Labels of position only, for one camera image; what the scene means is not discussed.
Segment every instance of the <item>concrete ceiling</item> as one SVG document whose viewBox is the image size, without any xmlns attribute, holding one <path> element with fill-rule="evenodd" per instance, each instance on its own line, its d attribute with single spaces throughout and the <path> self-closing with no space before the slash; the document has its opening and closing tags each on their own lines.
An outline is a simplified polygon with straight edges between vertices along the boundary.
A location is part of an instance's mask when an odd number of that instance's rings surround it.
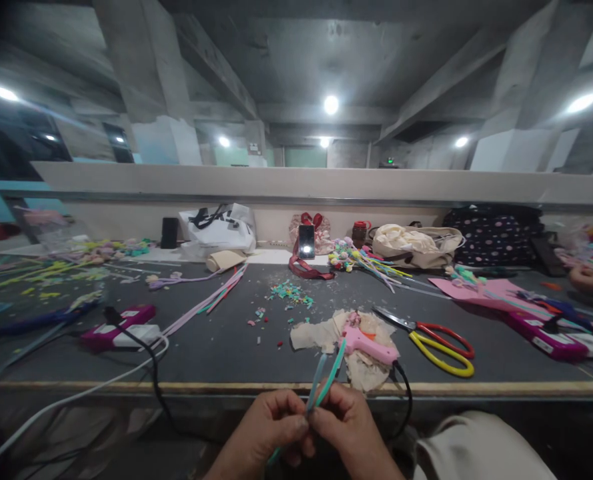
<svg viewBox="0 0 593 480">
<path fill-rule="evenodd" d="M 257 103 L 401 105 L 473 27 L 427 31 L 398 23 L 198 17 Z"/>
<path fill-rule="evenodd" d="M 194 15 L 270 125 L 286 142 L 332 131 L 321 111 L 333 93 L 347 108 L 338 135 L 372 139 L 482 26 L 512 29 L 546 0 L 161 0 Z M 18 4 L 0 38 L 103 89 L 120 91 L 91 1 Z M 500 57 L 441 98 L 428 115 L 484 118 Z M 187 88 L 204 131 L 234 132 L 240 114 L 188 62 Z"/>
</svg>

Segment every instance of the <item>pink bag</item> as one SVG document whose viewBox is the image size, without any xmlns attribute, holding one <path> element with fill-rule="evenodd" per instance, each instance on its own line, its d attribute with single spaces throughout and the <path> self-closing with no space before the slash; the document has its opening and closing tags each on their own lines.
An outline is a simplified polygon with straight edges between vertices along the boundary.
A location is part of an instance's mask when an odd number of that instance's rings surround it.
<svg viewBox="0 0 593 480">
<path fill-rule="evenodd" d="M 305 212 L 294 215 L 289 222 L 289 240 L 292 243 L 298 238 L 299 225 L 314 225 L 314 252 L 316 255 L 327 255 L 334 250 L 334 242 L 330 239 L 330 221 L 320 213 L 314 215 Z"/>
</svg>

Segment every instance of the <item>beige bag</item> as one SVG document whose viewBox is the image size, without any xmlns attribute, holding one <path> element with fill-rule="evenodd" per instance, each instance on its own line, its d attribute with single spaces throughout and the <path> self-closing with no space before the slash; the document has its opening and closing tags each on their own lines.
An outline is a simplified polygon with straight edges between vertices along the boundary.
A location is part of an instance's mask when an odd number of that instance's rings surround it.
<svg viewBox="0 0 593 480">
<path fill-rule="evenodd" d="M 393 223 L 376 230 L 372 249 L 399 267 L 442 269 L 452 263 L 463 235 L 447 227 L 401 227 Z"/>
</svg>

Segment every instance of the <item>gray table surface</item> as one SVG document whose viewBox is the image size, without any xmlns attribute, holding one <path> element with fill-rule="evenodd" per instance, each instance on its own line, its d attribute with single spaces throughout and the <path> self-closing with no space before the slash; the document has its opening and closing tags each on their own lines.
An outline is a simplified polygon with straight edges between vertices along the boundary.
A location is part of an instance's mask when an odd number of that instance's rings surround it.
<svg viewBox="0 0 593 480">
<path fill-rule="evenodd" d="M 169 276 L 172 271 L 182 271 L 186 278 L 203 277 L 207 273 L 202 265 L 170 267 L 144 263 L 129 266 L 159 270 L 161 277 Z M 135 275 L 130 271 L 122 273 Z M 174 285 L 169 290 L 156 292 L 150 292 L 144 281 L 121 284 L 120 279 L 108 277 L 104 281 L 108 292 L 106 304 L 123 310 L 135 304 L 151 303 L 157 309 L 152 323 L 164 328 L 209 296 L 230 276 L 231 273 L 226 273 L 209 281 Z M 426 277 L 415 275 L 421 281 L 425 281 Z M 285 280 L 300 285 L 314 299 L 309 311 L 302 305 L 286 311 L 286 300 L 276 297 L 269 301 L 265 298 L 272 285 Z M 574 297 L 565 279 L 548 279 L 537 272 L 523 272 L 511 281 L 554 298 L 570 301 L 570 296 Z M 540 285 L 542 281 L 558 283 L 565 290 L 547 290 Z M 94 285 L 89 281 L 69 280 L 62 285 L 46 287 L 43 289 L 45 292 L 61 293 L 60 297 L 48 301 L 40 301 L 37 296 L 20 295 L 26 288 L 28 284 L 18 283 L 0 290 L 0 301 L 14 302 L 12 308 L 0 314 L 0 325 L 66 306 L 76 296 L 92 291 Z M 575 299 L 571 301 L 581 305 Z M 330 318 L 337 309 L 367 311 L 372 305 L 382 305 L 411 320 L 445 325 L 466 338 L 476 350 L 473 360 L 475 375 L 471 379 L 460 379 L 430 363 L 408 339 L 407 333 L 399 330 L 394 333 L 393 340 L 411 382 L 593 381 L 593 361 L 580 365 L 554 361 L 488 309 L 415 291 L 397 289 L 391 293 L 381 281 L 362 271 L 340 273 L 331 281 L 303 280 L 285 265 L 250 265 L 238 286 L 210 315 L 194 317 L 172 335 L 169 352 L 160 363 L 160 380 L 185 383 L 311 382 L 319 353 L 315 349 L 294 351 L 291 348 L 289 331 L 292 325 L 287 320 L 294 318 L 295 325 L 310 317 L 312 323 L 317 323 Z M 265 315 L 269 321 L 250 327 L 247 321 L 255 319 L 254 311 L 259 307 L 266 308 Z M 70 326 L 69 330 L 86 331 L 103 323 L 101 310 L 96 308 Z M 0 363 L 40 333 L 0 339 Z M 260 345 L 257 345 L 257 337 L 261 337 Z M 146 358 L 146 353 L 132 351 L 94 355 L 80 346 L 78 340 L 63 337 L 8 368 L 0 376 L 0 381 L 98 382 L 119 375 Z M 145 375 L 140 371 L 124 381 L 139 380 Z M 346 379 L 346 370 L 342 368 L 339 380 Z"/>
</svg>

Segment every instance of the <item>paper tape roll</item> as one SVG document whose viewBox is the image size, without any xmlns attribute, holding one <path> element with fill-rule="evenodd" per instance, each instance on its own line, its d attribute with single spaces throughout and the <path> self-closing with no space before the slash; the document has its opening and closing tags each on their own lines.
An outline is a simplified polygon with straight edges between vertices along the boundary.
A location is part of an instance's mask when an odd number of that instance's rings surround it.
<svg viewBox="0 0 593 480">
<path fill-rule="evenodd" d="M 247 255 L 240 250 L 224 250 L 222 252 L 212 253 L 205 264 L 209 271 L 217 271 L 220 269 L 230 269 L 234 265 L 243 263 L 247 259 Z"/>
</svg>

